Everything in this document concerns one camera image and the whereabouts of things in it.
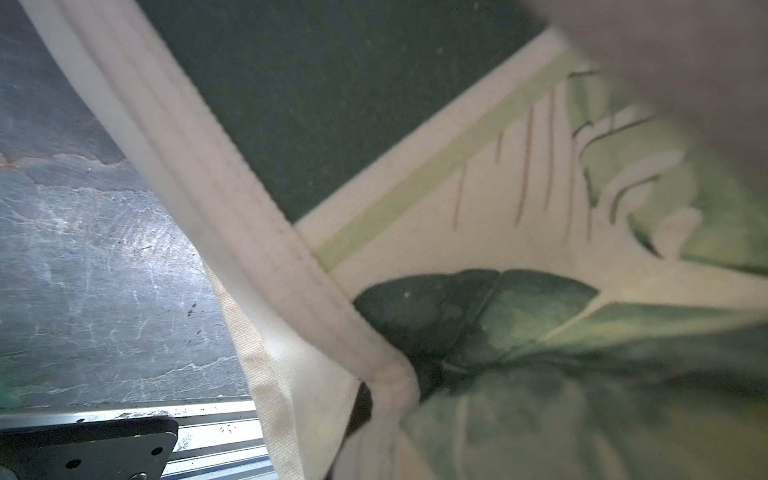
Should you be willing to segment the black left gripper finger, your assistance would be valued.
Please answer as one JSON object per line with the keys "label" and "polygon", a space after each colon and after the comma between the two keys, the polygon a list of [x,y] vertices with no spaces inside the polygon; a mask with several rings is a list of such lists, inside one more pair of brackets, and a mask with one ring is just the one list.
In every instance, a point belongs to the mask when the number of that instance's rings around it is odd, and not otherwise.
{"label": "black left gripper finger", "polygon": [[372,404],[370,389],[365,383],[361,383],[350,411],[349,421],[345,430],[345,437],[350,437],[370,421]]}

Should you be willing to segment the beige canvas bag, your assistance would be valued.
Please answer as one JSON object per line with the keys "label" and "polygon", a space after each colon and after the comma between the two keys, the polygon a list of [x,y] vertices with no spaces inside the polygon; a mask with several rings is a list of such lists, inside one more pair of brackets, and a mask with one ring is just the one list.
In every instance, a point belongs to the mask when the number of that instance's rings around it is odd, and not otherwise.
{"label": "beige canvas bag", "polygon": [[22,7],[280,478],[766,477],[765,2]]}

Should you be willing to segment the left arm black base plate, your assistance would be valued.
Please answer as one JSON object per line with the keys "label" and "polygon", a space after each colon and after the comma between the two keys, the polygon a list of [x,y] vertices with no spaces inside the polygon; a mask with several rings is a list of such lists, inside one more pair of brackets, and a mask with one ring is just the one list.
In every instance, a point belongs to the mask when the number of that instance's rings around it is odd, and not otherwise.
{"label": "left arm black base plate", "polygon": [[1,431],[3,479],[159,479],[178,440],[167,417]]}

